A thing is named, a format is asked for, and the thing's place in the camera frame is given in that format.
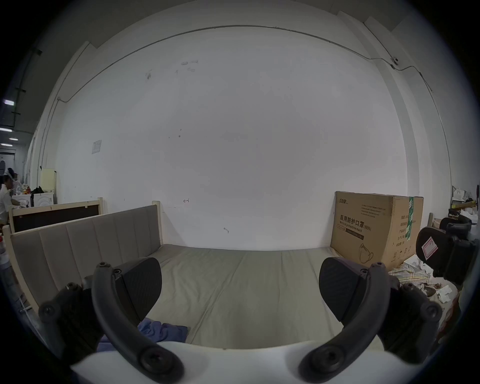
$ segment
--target white cabinet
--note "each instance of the white cabinet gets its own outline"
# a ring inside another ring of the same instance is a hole
[[[43,207],[53,205],[53,192],[35,193],[33,195],[33,206]]]

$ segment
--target headboard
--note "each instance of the headboard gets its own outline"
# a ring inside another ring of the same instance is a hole
[[[163,244],[160,202],[11,233],[5,246],[20,288],[35,312],[68,283],[82,284],[98,263],[117,266]]]
[[[41,207],[8,207],[12,233],[103,214],[103,198]]]

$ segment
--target dark wooden panel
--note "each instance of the dark wooden panel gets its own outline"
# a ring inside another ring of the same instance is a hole
[[[97,215],[98,205],[89,205],[87,208],[75,207],[14,216],[13,225],[15,227],[15,232],[20,232],[27,229],[43,227],[45,225],[63,223],[65,221]]]

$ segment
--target gray upholstered headboard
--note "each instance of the gray upholstered headboard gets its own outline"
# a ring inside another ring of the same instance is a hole
[[[37,312],[69,282],[82,283],[104,261],[117,266],[147,257],[162,244],[160,202],[10,234],[7,252],[28,301]]]

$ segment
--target cardboard box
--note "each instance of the cardboard box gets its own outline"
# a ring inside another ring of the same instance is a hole
[[[346,259],[388,271],[415,253],[423,197],[337,192],[331,247]]]

